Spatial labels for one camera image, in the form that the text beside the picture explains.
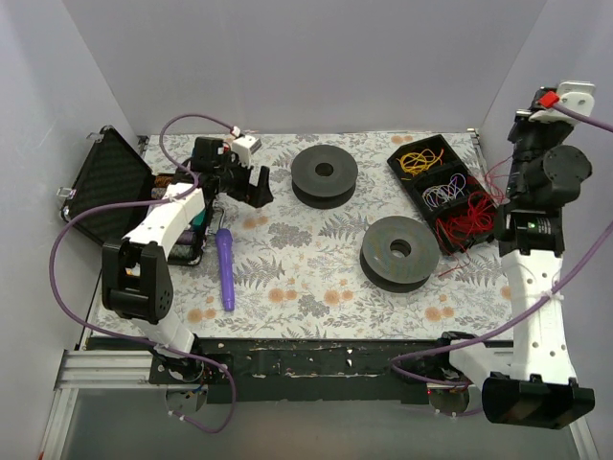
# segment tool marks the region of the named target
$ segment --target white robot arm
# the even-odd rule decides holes
[[[589,116],[594,106],[593,84],[566,81],[541,88],[531,108],[517,112],[509,135],[514,144],[509,201],[498,208],[494,226],[513,317],[544,294],[550,300],[514,326],[511,363],[483,343],[449,352],[449,363],[482,390],[491,422],[558,428],[594,407],[594,392],[579,387],[568,354],[562,296],[552,294],[564,251],[562,207],[577,199],[592,167],[580,150],[561,145],[576,122],[543,107],[541,98],[552,90],[581,115]]]
[[[252,136],[239,137],[231,149],[224,148],[221,139],[197,138],[190,169],[198,173],[198,186],[183,198],[173,199],[193,187],[192,177],[178,171],[164,195],[170,202],[155,206],[135,229],[121,240],[107,241],[102,248],[103,305],[160,344],[151,352],[176,379],[197,379],[202,364],[167,350],[190,353],[195,339],[172,308],[170,251],[198,214],[212,210],[219,193],[256,208],[273,200],[268,168],[261,167],[257,186],[249,182],[253,168],[247,165],[260,145]]]

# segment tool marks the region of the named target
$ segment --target table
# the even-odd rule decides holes
[[[275,200],[255,210],[223,195],[224,226],[234,236],[237,305],[225,312],[215,242],[209,239],[199,266],[170,268],[173,307],[199,337],[434,339],[444,331],[483,334],[511,318],[510,290],[495,244],[480,244],[461,265],[433,275],[420,289],[394,294],[375,287],[362,273],[358,256],[370,224],[388,216],[421,220],[392,175],[387,158],[399,145],[428,132],[264,134],[254,163],[269,166]],[[483,158],[467,133],[443,133],[483,183]],[[195,135],[169,135],[168,150],[190,156]],[[151,136],[145,160],[154,173],[173,167]],[[300,151],[317,144],[338,146],[357,161],[352,199],[332,210],[311,209],[291,190],[290,165]],[[441,258],[435,273],[457,265]],[[100,296],[90,311],[94,324],[114,332],[142,335],[130,322],[106,310]],[[512,338],[512,332],[499,338]]]

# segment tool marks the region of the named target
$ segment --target red connector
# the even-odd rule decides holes
[[[559,101],[559,97],[554,91],[549,91],[538,102],[545,108],[551,108]]]

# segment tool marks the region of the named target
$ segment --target tangled wires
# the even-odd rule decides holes
[[[421,153],[412,151],[410,153],[405,153],[404,155],[402,155],[398,159],[398,162],[400,163],[400,167],[405,173],[411,174],[413,177],[415,177],[420,173],[428,171],[437,163],[440,163],[442,165],[443,153],[444,149],[441,149],[441,153],[439,153],[439,156],[437,156],[431,149],[422,150]]]
[[[459,245],[474,235],[491,232],[494,228],[496,208],[485,192],[473,192],[468,196],[468,209],[465,214],[452,216],[446,220],[437,219],[437,236],[441,239],[442,229],[451,244]]]
[[[449,184],[433,185],[432,187],[428,187],[421,194],[421,197],[430,209],[434,209],[448,203],[449,201],[458,199],[460,196],[464,196],[465,187],[466,178],[462,174],[456,172],[451,176]]]

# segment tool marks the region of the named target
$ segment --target white wall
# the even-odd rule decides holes
[[[607,0],[548,0],[483,126],[490,165],[511,154],[506,137],[514,111],[527,107],[541,85],[592,81],[597,85],[593,115],[613,122],[611,17],[613,4]],[[567,143],[585,152],[594,174],[584,182],[579,200],[564,211],[566,271],[613,219],[613,134],[578,126]],[[612,267],[613,241],[608,241],[564,290],[564,322],[579,383],[596,390],[588,423],[602,458],[613,458]]]
[[[141,134],[478,127],[544,1],[64,3]]]
[[[62,351],[79,337],[47,281],[61,225],[55,192],[72,184],[89,151],[86,134],[112,124],[135,136],[60,0],[1,0],[0,43],[0,458],[34,459]],[[68,240],[60,286],[85,314],[100,249]]]

